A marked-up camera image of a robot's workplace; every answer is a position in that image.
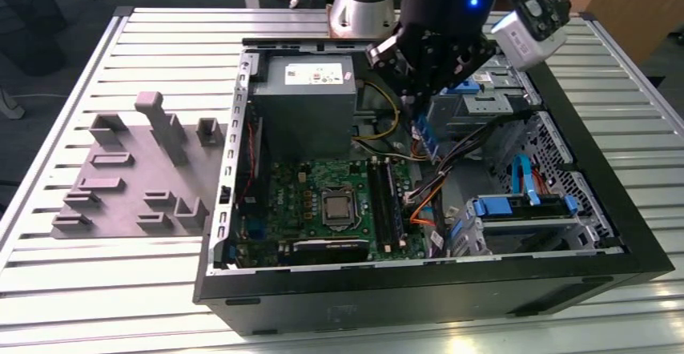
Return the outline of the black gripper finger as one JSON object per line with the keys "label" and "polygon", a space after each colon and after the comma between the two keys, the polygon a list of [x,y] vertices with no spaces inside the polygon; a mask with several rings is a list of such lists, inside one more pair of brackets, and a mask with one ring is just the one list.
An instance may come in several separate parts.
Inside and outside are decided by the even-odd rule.
{"label": "black gripper finger", "polygon": [[438,71],[447,71],[433,82],[433,93],[427,102],[425,117],[431,127],[446,128],[453,123],[466,122],[469,111],[465,106],[465,98],[474,97],[479,92],[479,84],[471,78],[479,67],[493,56],[495,46],[493,41],[485,40],[474,46],[461,46],[449,54],[447,66]]}
{"label": "black gripper finger", "polygon": [[418,70],[426,44],[426,34],[411,37],[397,33],[365,51],[370,68],[399,98],[414,128],[427,127],[427,75]]}

